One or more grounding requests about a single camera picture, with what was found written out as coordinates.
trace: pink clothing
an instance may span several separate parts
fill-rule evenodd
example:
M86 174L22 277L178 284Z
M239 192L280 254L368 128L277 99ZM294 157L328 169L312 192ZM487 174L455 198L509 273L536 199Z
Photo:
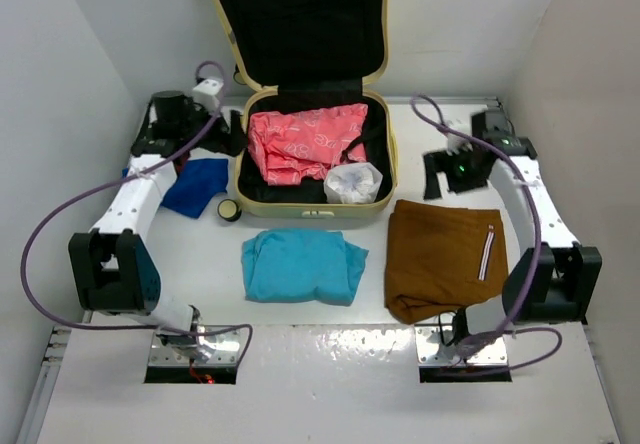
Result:
M258 112L249 125L249 153L270 186L299 185L303 177L324 179L342 164L342 151L362 134L366 104L281 114ZM366 162L362 144L349 151Z

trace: white stripe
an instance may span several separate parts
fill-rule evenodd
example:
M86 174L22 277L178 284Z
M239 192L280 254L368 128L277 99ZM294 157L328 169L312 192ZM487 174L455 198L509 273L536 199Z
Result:
M491 256L491 247L493 245L493 238L495 234L493 231L489 231L487 239L484 243L484 251L482 253L482 261L480 263L480 273L478 279L484 281L487 277L487 269L489 268L489 257Z

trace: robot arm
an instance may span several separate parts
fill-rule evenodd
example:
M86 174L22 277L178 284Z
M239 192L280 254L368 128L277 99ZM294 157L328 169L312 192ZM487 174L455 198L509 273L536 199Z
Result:
M531 264L534 226L522 192L528 186L540 217L542 248L536 273L516 322L567 322L584 319L602 258L595 247L584 247L567 228L541 178L537 154L526 138L514 135L500 111L472 116L471 129L460 129L500 148L525 176L519 181L509 166L489 151L469 147L459 138L447 151L424 156L426 198L440 196L437 172L447 176L449 189L460 193L491 182L502 198L518 238L521 257L505 282L502 295L458 312L456 338L493 331L511 310Z
M205 91L212 105L217 106L213 98L221 85L214 84L208 79L200 87L211 88ZM206 108L193 104L181 92L154 94L131 146L129 175L141 173L173 155L208 119ZM201 145L228 150L229 143L223 136L229 134L229 128L224 118L218 119ZM172 164L126 182L91 230L71 238L69 256L83 309L127 316L145 325L193 330L197 310L162 288L160 274L145 246L160 203L187 158L188 152Z
M163 159L159 154L133 157L129 174ZM176 179L174 166L166 165L127 182L88 233L73 235L69 255L84 309L124 315L141 324L191 330L193 307L162 289L145 246L151 222Z

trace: dark blue cloth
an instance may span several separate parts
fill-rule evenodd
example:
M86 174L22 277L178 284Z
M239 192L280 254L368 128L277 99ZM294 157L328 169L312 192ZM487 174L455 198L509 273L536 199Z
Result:
M227 159L187 161L178 180L165 194L161 205L183 216L199 218L213 196L227 192L228 167Z

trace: yellow suitcase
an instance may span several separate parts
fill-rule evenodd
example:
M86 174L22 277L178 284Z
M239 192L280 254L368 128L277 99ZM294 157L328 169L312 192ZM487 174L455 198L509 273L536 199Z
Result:
M389 109L366 88L388 59L387 0L213 0L239 72L255 91L243 113L284 114L364 102L367 160L383 175L376 202L327 204L322 181L268 186L248 152L236 159L235 186L244 211L262 217L366 218L391 200L397 149Z

